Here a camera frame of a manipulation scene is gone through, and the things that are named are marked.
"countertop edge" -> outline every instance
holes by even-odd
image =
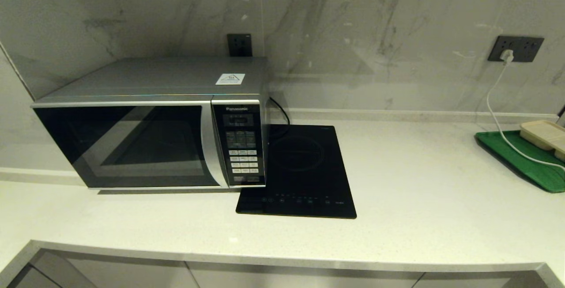
[[[355,260],[317,260],[302,258],[270,258],[263,256],[234,256],[226,254],[191,254],[178,252],[159,252],[151,250],[120,250],[94,246],[77,246],[40,240],[30,240],[26,246],[0,271],[0,287],[6,287],[20,270],[40,250],[63,250],[81,254],[98,254],[124,258],[144,258],[157,260],[217,262],[223,264],[248,264],[264,266],[288,266],[325,269],[375,270],[385,272],[517,272],[534,270],[549,288],[563,288],[563,283],[545,262],[525,262],[515,264],[401,264],[378,261]]]

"white power cord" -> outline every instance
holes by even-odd
[[[559,169],[562,169],[563,171],[565,171],[565,167],[563,167],[562,165],[555,164],[555,163],[547,163],[545,161],[540,161],[538,159],[534,159],[532,157],[529,157],[528,155],[525,155],[522,151],[519,151],[512,143],[510,143],[510,141],[508,141],[508,139],[506,139],[506,136],[504,135],[504,133],[502,132],[502,128],[500,127],[500,123],[498,123],[498,119],[496,118],[496,116],[493,113],[492,108],[490,107],[489,98],[490,98],[490,93],[498,85],[498,82],[502,79],[502,75],[504,75],[504,72],[506,71],[506,67],[508,67],[508,65],[510,65],[510,62],[512,62],[512,60],[514,60],[514,52],[512,50],[505,50],[505,51],[502,52],[500,59],[502,59],[504,61],[504,67],[502,68],[502,71],[500,72],[500,76],[496,80],[496,83],[494,83],[494,85],[490,88],[489,92],[486,94],[486,106],[488,107],[488,109],[490,111],[490,115],[492,115],[494,122],[496,123],[496,126],[498,127],[498,131],[500,132],[502,139],[504,139],[504,141],[506,141],[506,143],[510,147],[512,147],[512,149],[514,149],[514,151],[516,151],[519,155],[523,156],[524,158],[526,158],[530,161],[533,161],[535,163],[549,165],[551,167],[558,167]]]

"microwave door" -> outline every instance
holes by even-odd
[[[209,100],[36,113],[92,189],[228,187]]]

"microwave door handle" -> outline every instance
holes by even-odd
[[[218,149],[216,149],[216,138],[214,135],[214,123],[212,119],[212,107],[208,103],[202,105],[202,115],[200,116],[200,139],[202,140],[202,153],[204,162],[210,175],[222,188],[228,188],[226,178],[220,165]]]

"microwave control panel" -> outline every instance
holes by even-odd
[[[265,185],[259,105],[214,105],[222,155],[231,187]]]

